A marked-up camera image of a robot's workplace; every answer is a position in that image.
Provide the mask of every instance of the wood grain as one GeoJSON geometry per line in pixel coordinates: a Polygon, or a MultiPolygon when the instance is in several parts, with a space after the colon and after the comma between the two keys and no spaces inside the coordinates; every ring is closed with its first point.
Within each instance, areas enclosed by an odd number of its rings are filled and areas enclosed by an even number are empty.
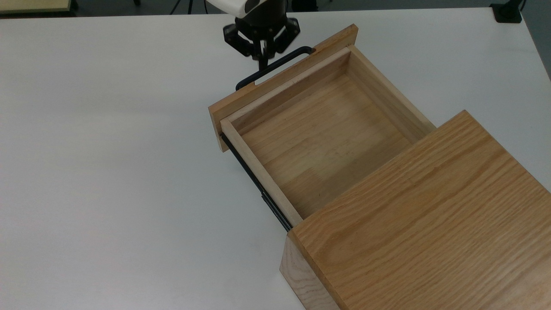
{"type": "Polygon", "coordinates": [[[465,111],[288,236],[342,309],[551,303],[551,194],[465,111]]]}
{"type": "Polygon", "coordinates": [[[243,108],[245,105],[260,98],[264,94],[280,86],[286,81],[299,75],[301,72],[311,68],[320,61],[330,57],[335,52],[342,48],[354,44],[356,42],[356,35],[358,34],[358,27],[352,24],[347,28],[341,30],[335,35],[331,36],[327,40],[316,45],[315,52],[308,57],[300,60],[293,66],[281,71],[272,78],[260,83],[258,86],[249,84],[246,87],[241,88],[237,92],[230,94],[226,98],[216,102],[209,107],[210,119],[213,123],[214,132],[218,140],[220,149],[225,152],[228,147],[224,144],[220,138],[222,133],[222,127],[220,126],[220,120],[228,117],[230,114],[243,108]]]}
{"type": "Polygon", "coordinates": [[[347,75],[355,81],[371,101],[383,111],[392,124],[411,143],[431,133],[431,123],[382,73],[354,46],[347,75]]]}
{"type": "Polygon", "coordinates": [[[309,90],[243,135],[302,218],[411,146],[345,74],[309,90]]]}
{"type": "Polygon", "coordinates": [[[344,74],[348,67],[350,50],[345,47],[315,64],[296,77],[276,87],[262,97],[228,116],[228,120],[243,135],[258,124],[277,115],[323,87],[321,80],[330,81],[344,74]]]}
{"type": "Polygon", "coordinates": [[[281,271],[283,277],[307,310],[339,309],[320,279],[317,278],[312,268],[289,238],[285,240],[279,271],[281,271]]]}
{"type": "Polygon", "coordinates": [[[239,155],[247,163],[251,171],[258,178],[260,183],[264,186],[266,191],[270,194],[274,202],[278,205],[279,209],[285,215],[291,226],[296,226],[302,221],[302,218],[297,213],[294,206],[289,202],[287,197],[283,194],[278,185],[274,182],[272,177],[264,169],[262,164],[258,161],[256,156],[251,152],[245,141],[241,138],[238,132],[228,119],[220,121],[222,130],[226,134],[226,137],[230,140],[231,144],[239,150],[239,155]]]}
{"type": "Polygon", "coordinates": [[[71,0],[1,0],[0,13],[68,11],[71,0]]]}

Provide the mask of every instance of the gray floor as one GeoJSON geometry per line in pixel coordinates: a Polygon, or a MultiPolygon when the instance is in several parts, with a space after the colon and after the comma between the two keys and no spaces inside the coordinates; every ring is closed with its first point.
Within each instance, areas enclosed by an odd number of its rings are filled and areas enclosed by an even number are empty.
{"type": "MultiPolygon", "coordinates": [[[[492,2],[506,0],[317,0],[321,11],[488,7],[492,2]]],[[[132,0],[78,0],[77,16],[165,15],[175,3],[176,0],[142,0],[142,5],[136,7],[132,0]]],[[[188,4],[189,0],[182,0],[174,14],[187,14],[188,4]]],[[[210,14],[220,13],[210,4],[207,9],[210,14]]],[[[192,14],[205,14],[203,0],[193,2],[192,14]]],[[[527,0],[522,15],[551,77],[551,1],[527,0]]]]}

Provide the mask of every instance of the wooden board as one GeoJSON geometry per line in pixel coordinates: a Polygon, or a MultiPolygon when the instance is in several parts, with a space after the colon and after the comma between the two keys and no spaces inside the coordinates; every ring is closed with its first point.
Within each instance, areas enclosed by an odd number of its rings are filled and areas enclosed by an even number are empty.
{"type": "Polygon", "coordinates": [[[345,47],[247,104],[228,116],[228,120],[239,134],[249,132],[258,124],[322,88],[327,81],[343,75],[348,67],[349,58],[350,50],[345,47]]]}
{"type": "Polygon", "coordinates": [[[285,240],[279,271],[300,299],[304,308],[316,310],[339,309],[289,237],[285,240]]]}
{"type": "Polygon", "coordinates": [[[220,120],[228,117],[237,110],[243,108],[245,105],[260,98],[264,94],[270,92],[274,88],[280,86],[286,81],[299,75],[300,73],[308,70],[315,64],[330,57],[335,52],[341,50],[343,47],[356,42],[356,35],[358,34],[358,27],[352,24],[342,31],[331,36],[329,39],[316,45],[315,52],[308,57],[300,60],[291,67],[281,71],[272,78],[254,85],[253,83],[241,88],[237,92],[230,94],[226,98],[216,102],[209,107],[210,119],[212,121],[214,132],[218,141],[220,149],[225,152],[228,147],[224,144],[224,141],[220,138],[222,133],[222,127],[220,126],[220,120]]]}
{"type": "Polygon", "coordinates": [[[0,0],[0,13],[68,11],[71,0],[0,0]]]}
{"type": "Polygon", "coordinates": [[[341,309],[551,307],[551,194],[465,111],[289,237],[341,309]]]}

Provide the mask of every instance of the cabinet side panel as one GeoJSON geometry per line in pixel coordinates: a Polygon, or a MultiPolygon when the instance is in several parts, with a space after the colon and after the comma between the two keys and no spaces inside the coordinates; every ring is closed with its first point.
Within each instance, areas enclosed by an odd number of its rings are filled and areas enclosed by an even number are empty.
{"type": "Polygon", "coordinates": [[[338,305],[289,237],[285,240],[279,271],[306,310],[339,310],[338,305]]]}

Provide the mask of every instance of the white table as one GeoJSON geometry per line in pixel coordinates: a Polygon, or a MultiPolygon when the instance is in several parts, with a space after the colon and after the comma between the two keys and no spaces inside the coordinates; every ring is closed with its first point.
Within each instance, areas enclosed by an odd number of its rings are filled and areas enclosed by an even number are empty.
{"type": "MultiPolygon", "coordinates": [[[[551,82],[489,8],[293,14],[435,125],[467,109],[551,189],[551,82]]],[[[0,20],[1,309],[302,309],[285,230],[207,106],[256,69],[227,15],[0,20]]]]}

